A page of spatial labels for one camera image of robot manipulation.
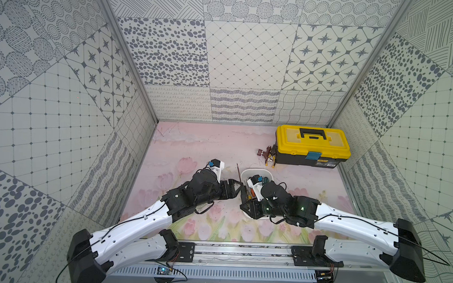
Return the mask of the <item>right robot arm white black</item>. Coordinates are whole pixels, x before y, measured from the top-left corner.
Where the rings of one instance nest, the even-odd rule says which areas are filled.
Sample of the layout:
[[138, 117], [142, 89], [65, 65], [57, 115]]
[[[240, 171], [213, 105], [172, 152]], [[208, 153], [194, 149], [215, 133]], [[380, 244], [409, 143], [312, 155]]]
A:
[[311, 197], [293, 196], [273, 181], [249, 181], [239, 191], [240, 209], [252, 219], [267, 218], [273, 224], [345, 235], [375, 249], [376, 261], [396, 276], [411, 282], [426, 281], [421, 240], [408, 220], [392, 223], [358, 217]]

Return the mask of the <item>medium orange black screwdriver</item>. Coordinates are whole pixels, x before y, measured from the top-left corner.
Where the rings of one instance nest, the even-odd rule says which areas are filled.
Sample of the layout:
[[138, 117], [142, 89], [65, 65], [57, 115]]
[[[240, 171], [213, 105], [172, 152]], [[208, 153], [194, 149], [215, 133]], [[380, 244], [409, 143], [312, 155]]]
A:
[[255, 199], [255, 198], [256, 198], [256, 195], [254, 193], [254, 190], [252, 188], [248, 188], [248, 199], [252, 200], [252, 199]]

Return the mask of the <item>black yellow dotted screwdriver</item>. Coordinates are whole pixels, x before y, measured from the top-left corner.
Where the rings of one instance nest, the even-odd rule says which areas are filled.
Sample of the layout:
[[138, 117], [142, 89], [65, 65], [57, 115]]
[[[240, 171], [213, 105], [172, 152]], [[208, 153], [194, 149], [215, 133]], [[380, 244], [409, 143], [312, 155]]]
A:
[[241, 176], [241, 172], [240, 172], [240, 169], [239, 169], [239, 165], [237, 164], [236, 165], [237, 167], [237, 172], [238, 172], [238, 175], [239, 175], [239, 180], [240, 180], [240, 183], [241, 183], [241, 187], [240, 187], [240, 198], [241, 198], [241, 202], [242, 203], [245, 203], [247, 200], [248, 200], [248, 193], [247, 193], [247, 188], [246, 188], [246, 182], [244, 182], [242, 180], [242, 176]]

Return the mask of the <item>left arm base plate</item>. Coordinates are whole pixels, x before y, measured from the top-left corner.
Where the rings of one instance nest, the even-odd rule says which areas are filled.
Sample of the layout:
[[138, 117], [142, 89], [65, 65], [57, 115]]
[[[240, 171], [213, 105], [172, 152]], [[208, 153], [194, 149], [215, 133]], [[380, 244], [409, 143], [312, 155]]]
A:
[[148, 254], [146, 261], [193, 262], [195, 243], [179, 242], [171, 230], [162, 230], [146, 241]]

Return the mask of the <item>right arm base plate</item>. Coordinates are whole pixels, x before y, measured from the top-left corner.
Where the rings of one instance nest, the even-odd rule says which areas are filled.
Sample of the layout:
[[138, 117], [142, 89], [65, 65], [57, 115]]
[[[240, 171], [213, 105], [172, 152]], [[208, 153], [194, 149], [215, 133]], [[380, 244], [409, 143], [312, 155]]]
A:
[[326, 255], [325, 245], [329, 238], [325, 235], [317, 235], [313, 245], [291, 246], [291, 254], [295, 266], [303, 267], [335, 267], [344, 266], [342, 261], [335, 261]]

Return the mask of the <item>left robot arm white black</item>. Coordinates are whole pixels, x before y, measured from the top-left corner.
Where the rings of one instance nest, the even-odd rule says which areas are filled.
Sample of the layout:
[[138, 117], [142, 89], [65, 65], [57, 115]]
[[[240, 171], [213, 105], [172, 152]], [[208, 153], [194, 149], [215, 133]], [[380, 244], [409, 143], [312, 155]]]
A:
[[204, 168], [190, 181], [167, 191], [160, 200], [110, 228], [76, 232], [65, 268], [70, 283], [102, 283], [114, 271], [148, 260], [170, 261], [179, 250], [169, 227], [201, 205], [236, 198], [246, 188], [234, 179], [220, 180], [220, 169]]

